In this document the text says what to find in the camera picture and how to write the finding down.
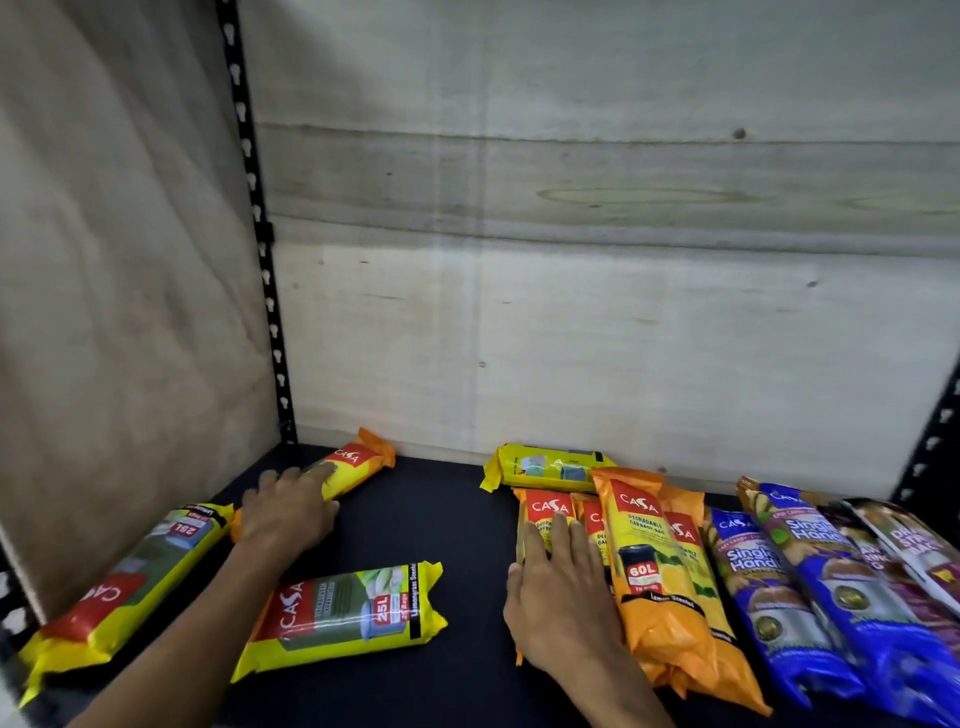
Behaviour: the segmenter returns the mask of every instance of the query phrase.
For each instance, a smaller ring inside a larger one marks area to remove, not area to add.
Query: blue garbage bag package
[[[806,708],[812,692],[861,697],[865,688],[860,678],[791,585],[777,550],[750,517],[710,508],[704,536],[777,689]]]
[[[851,543],[795,488],[741,478],[737,494],[777,546],[882,710],[960,728],[960,668]]]

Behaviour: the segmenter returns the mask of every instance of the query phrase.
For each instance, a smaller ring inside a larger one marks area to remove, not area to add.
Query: orange garbage bag package
[[[627,645],[641,665],[679,667],[712,690],[715,640],[658,500],[663,478],[628,468],[596,468],[592,474],[607,519],[613,591]]]
[[[384,466],[392,468],[396,463],[396,449],[389,442],[377,437],[368,429],[361,427],[357,436],[342,448],[331,452],[303,470],[309,473],[322,463],[333,463],[335,470],[324,481],[324,499],[333,500],[349,493],[371,475],[378,473]],[[243,535],[241,515],[243,508],[237,509],[230,524],[230,538],[234,543]]]
[[[693,581],[694,599],[703,609],[713,635],[718,676],[716,686],[707,688],[689,679],[682,671],[674,670],[670,676],[670,684],[680,695],[685,696],[686,689],[690,688],[769,716],[773,711],[763,702],[763,694],[750,663],[736,644],[707,554],[704,552],[700,537],[700,529],[705,522],[704,494],[685,491],[664,483],[660,487],[659,498],[663,515],[673,529],[674,538],[680,546],[681,558]]]
[[[550,530],[553,525],[553,514],[562,513],[566,522],[574,519],[573,499],[570,493],[556,493],[555,491],[535,491],[527,488],[514,488],[514,495],[520,501],[520,511],[516,518],[516,562],[523,563],[526,557],[526,548],[523,544],[523,525],[532,522],[543,538],[543,545],[547,553],[550,552]],[[523,664],[523,655],[516,651],[516,664]]]
[[[607,583],[610,584],[610,549],[607,545],[607,521],[603,517],[603,505],[600,503],[600,498],[575,493],[573,494],[573,505],[577,509],[577,519],[584,525],[588,538],[597,544],[597,548],[600,550],[600,558],[603,560]],[[638,661],[647,679],[655,688],[667,684],[670,676],[667,665],[646,658]]]

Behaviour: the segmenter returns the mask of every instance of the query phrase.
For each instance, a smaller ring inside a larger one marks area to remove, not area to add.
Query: shelf surface
[[[237,477],[214,500],[239,502],[266,469],[304,467],[329,449],[278,446]],[[349,726],[587,726],[560,689],[535,668],[514,666],[503,623],[507,567],[514,559],[517,503],[508,488],[478,487],[477,466],[398,458],[343,498],[334,533],[301,556],[290,580],[417,561],[441,561],[444,576],[430,592],[449,626],[431,643],[409,649],[264,672],[232,686],[217,725]],[[732,497],[708,496],[720,507]],[[110,664],[49,681],[30,715],[41,725],[63,724],[146,647],[203,589],[229,553],[218,544],[148,619]],[[660,697],[679,728],[736,725],[772,728],[896,728],[916,725],[863,705],[818,700],[810,712],[784,704],[739,615],[727,602],[741,646],[755,666],[771,721],[739,706],[670,690]]]

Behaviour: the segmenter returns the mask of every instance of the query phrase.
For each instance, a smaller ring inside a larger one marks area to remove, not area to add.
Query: plastic packaging
[[[588,538],[597,544],[607,580],[610,581],[610,551],[607,548],[607,525],[603,518],[603,506],[596,496],[576,495],[573,505],[577,509],[577,519],[584,525]]]
[[[324,499],[333,500],[349,493],[382,468],[392,468],[396,463],[396,450],[383,438],[361,427],[353,440],[322,460],[318,460],[303,472],[309,473],[322,463],[333,463],[335,468],[324,481]],[[242,516],[243,509],[240,508],[230,526],[230,538],[234,543],[238,542],[243,535]]]
[[[233,506],[200,503],[171,511],[103,581],[20,651],[30,669],[23,699],[48,672],[109,662],[201,557],[227,533]]]
[[[429,642],[446,627],[427,598],[443,572],[441,564],[421,561],[277,587],[230,682],[251,672]]]
[[[844,503],[930,596],[960,617],[960,551],[898,505],[872,498],[850,498]]]
[[[856,547],[794,488],[741,478],[737,494],[842,639],[868,700],[898,716],[960,724],[945,719],[960,716],[956,661]]]
[[[809,694],[856,698],[864,686],[790,583],[767,537],[745,513],[707,509],[704,533],[717,570],[750,626],[778,690],[810,708]]]
[[[499,488],[501,483],[562,493],[593,493],[590,471],[613,465],[613,461],[602,452],[528,448],[508,443],[497,448],[484,466],[480,487],[488,493]]]
[[[686,688],[690,687],[696,692],[706,692],[750,708],[762,716],[769,716],[773,710],[763,702],[763,693],[750,663],[737,646],[720,601],[709,560],[704,553],[703,542],[700,540],[700,529],[705,522],[704,494],[664,484],[660,488],[659,497],[663,515],[673,528],[674,538],[681,549],[681,557],[693,581],[694,598],[707,616],[707,624],[716,646],[718,675],[716,686],[709,689],[695,681],[690,682],[682,671],[675,669],[670,684],[680,695],[685,695]]]
[[[679,667],[712,690],[718,677],[716,647],[658,501],[662,478],[597,468],[593,480],[607,519],[613,591],[627,645],[641,665]]]
[[[917,619],[940,638],[954,659],[960,659],[960,622],[953,617],[952,612],[927,594],[910,577],[903,563],[896,556],[887,553],[877,541],[876,536],[867,530],[853,511],[837,503],[820,506],[820,512],[837,527],[840,533],[851,540],[860,551],[863,560],[874,571],[883,574],[890,588],[900,595]]]

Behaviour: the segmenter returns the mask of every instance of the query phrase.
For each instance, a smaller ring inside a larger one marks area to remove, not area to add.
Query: plywood panel
[[[960,145],[612,144],[261,126],[270,210],[543,242],[960,254]]]
[[[277,439],[212,4],[4,3],[0,525],[55,616]]]
[[[278,224],[308,433],[368,425],[467,458],[591,447],[884,496],[960,339],[957,261]]]
[[[249,0],[264,122],[581,141],[958,141],[960,6]]]

